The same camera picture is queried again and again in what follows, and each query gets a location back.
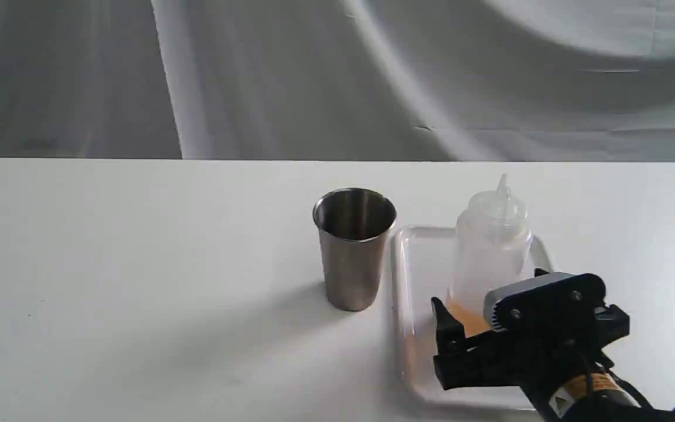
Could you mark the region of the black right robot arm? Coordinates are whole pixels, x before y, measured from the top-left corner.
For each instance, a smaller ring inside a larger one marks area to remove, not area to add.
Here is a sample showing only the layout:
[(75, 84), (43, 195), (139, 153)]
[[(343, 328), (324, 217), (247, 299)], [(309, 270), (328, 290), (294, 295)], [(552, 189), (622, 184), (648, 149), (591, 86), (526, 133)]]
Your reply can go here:
[(433, 297), (440, 386), (516, 387), (545, 421), (675, 421), (613, 372), (603, 349), (629, 336), (630, 317), (605, 297), (595, 274), (536, 268), (486, 295), (489, 329), (474, 336)]

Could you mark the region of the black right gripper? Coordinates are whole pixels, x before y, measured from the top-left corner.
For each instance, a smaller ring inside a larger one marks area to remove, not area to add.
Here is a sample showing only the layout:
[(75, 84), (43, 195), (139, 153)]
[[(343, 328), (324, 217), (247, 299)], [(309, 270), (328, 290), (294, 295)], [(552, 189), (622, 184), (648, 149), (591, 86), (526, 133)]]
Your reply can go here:
[(435, 375), (443, 390), (469, 387), (536, 387), (614, 366), (604, 347), (629, 336), (630, 317), (607, 304), (607, 287), (593, 273), (570, 274), (536, 268), (549, 281), (546, 317), (539, 332), (547, 338), (496, 333), (468, 337), (438, 297), (431, 297), (436, 321)]

